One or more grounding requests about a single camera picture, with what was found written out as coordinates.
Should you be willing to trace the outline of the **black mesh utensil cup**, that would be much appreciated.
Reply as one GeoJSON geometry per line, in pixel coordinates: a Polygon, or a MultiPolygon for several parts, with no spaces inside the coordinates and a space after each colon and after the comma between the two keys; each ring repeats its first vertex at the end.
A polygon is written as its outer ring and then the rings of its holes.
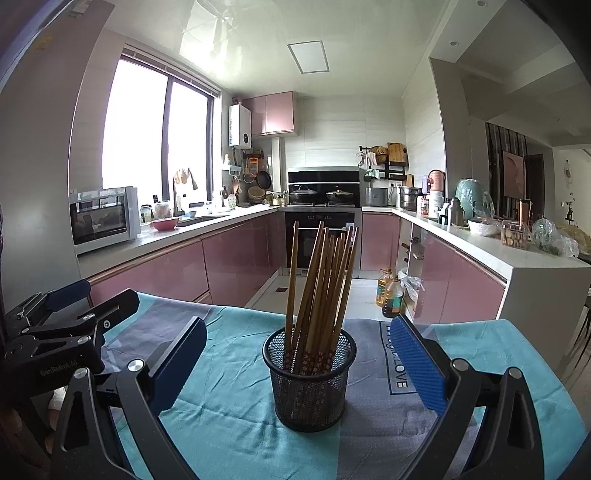
{"type": "Polygon", "coordinates": [[[263,361],[270,370],[274,411],[291,430],[315,433],[337,424],[346,409],[349,368],[356,359],[356,342],[345,330],[328,373],[300,375],[283,368],[284,332],[276,330],[263,343],[263,361]]]}

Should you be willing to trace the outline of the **single wooden chopstick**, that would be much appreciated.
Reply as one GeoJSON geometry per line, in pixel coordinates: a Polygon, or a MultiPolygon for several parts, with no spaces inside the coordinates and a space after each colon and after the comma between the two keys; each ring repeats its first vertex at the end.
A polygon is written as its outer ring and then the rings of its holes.
{"type": "Polygon", "coordinates": [[[290,282],[287,289],[286,326],[284,326],[283,367],[290,371],[293,361],[294,296],[296,296],[298,222],[294,222],[293,245],[290,256],[290,282]]]}

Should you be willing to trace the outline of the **white microwave oven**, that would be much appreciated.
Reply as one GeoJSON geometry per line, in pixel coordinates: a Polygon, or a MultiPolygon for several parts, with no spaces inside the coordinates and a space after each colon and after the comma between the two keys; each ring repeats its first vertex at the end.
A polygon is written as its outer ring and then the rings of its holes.
{"type": "Polygon", "coordinates": [[[69,214],[77,255],[133,241],[140,233],[137,189],[132,186],[73,193],[69,214]]]}

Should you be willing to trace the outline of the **red bowl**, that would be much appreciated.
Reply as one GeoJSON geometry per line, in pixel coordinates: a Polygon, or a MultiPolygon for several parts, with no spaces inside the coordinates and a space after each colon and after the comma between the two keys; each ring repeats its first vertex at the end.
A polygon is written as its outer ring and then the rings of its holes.
{"type": "Polygon", "coordinates": [[[157,232],[167,232],[175,230],[178,225],[179,219],[177,217],[169,217],[152,220],[150,226],[157,232]]]}

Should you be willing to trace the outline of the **teal grey tablecloth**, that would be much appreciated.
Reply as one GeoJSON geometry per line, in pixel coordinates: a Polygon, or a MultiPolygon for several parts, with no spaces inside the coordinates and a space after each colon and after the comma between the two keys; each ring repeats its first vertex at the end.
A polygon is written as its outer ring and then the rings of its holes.
{"type": "Polygon", "coordinates": [[[160,421],[202,479],[394,479],[437,421],[386,321],[346,320],[335,378],[294,380],[280,374],[280,314],[142,295],[105,336],[106,370],[149,357],[195,317],[204,351],[160,421]]]}

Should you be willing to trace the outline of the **yellow cooking oil bottle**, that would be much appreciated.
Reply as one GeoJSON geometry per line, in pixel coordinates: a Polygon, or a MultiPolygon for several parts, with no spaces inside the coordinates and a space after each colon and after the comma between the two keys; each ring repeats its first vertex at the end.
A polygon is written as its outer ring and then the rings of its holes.
{"type": "Polygon", "coordinates": [[[381,270],[381,276],[377,283],[376,305],[382,307],[386,297],[386,290],[394,281],[393,271],[390,267],[381,270]]]}

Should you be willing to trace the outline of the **clear snack container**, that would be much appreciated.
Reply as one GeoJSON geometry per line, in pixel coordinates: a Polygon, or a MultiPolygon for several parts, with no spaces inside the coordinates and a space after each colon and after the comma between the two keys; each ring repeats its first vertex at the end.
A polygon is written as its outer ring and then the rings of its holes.
{"type": "Polygon", "coordinates": [[[518,221],[503,220],[500,227],[501,243],[505,246],[527,250],[530,231],[526,224],[518,221]]]}

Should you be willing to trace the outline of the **white bowl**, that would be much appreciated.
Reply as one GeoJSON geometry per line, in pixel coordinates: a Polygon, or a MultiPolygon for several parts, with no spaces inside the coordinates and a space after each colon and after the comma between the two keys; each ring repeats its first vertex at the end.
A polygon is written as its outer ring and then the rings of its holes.
{"type": "Polygon", "coordinates": [[[494,237],[500,234],[500,226],[481,219],[470,219],[468,226],[472,235],[480,237],[494,237]]]}

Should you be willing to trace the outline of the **black wok with lid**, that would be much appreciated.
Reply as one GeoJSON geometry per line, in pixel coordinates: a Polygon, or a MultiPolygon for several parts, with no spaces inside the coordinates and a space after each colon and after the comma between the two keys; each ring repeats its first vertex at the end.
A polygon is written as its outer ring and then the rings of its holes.
{"type": "Polygon", "coordinates": [[[305,185],[297,185],[290,191],[290,203],[294,205],[314,205],[317,199],[318,192],[305,185]]]}

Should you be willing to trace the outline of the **steel stock pot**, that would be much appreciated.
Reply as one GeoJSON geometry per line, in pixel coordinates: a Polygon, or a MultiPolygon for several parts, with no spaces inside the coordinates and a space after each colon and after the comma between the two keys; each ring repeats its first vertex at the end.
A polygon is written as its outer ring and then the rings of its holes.
{"type": "Polygon", "coordinates": [[[415,211],[423,191],[419,187],[399,186],[398,187],[398,207],[400,209],[415,211]]]}

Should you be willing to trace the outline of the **black range hood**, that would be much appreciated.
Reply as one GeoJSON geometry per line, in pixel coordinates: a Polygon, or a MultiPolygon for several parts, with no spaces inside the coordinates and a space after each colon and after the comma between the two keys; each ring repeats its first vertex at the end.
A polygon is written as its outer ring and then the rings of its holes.
{"type": "Polygon", "coordinates": [[[318,167],[287,173],[287,187],[290,191],[307,187],[317,192],[339,189],[358,193],[361,180],[362,174],[358,167],[318,167]]]}

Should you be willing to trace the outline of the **pink kettle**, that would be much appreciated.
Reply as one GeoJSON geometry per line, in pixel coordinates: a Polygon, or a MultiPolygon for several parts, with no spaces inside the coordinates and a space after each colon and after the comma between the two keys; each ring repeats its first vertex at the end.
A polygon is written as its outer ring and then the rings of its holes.
{"type": "Polygon", "coordinates": [[[445,193],[446,173],[442,170],[434,169],[428,174],[428,190],[430,193],[445,193]]]}

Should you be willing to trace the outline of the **black pot with lid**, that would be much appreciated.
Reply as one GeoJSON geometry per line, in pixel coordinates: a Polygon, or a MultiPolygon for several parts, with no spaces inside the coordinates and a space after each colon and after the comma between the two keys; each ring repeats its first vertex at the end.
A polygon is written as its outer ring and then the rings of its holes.
{"type": "Polygon", "coordinates": [[[332,191],[325,193],[325,197],[329,203],[335,205],[353,205],[355,203],[355,194],[351,191],[342,190],[341,188],[335,188],[332,191]]]}

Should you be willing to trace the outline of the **ceiling light panel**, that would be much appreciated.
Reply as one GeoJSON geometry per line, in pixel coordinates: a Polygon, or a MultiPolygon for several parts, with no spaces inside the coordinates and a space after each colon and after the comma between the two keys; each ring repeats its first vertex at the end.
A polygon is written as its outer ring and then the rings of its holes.
{"type": "Polygon", "coordinates": [[[322,40],[290,43],[287,48],[301,74],[329,72],[328,57],[322,40]]]}

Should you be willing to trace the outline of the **pink wall cabinet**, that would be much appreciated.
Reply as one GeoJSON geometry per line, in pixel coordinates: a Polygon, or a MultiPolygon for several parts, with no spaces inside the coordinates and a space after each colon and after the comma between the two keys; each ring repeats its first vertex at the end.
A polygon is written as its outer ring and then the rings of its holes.
{"type": "Polygon", "coordinates": [[[253,137],[297,134],[296,94],[294,91],[252,97],[242,101],[252,115],[253,137]]]}

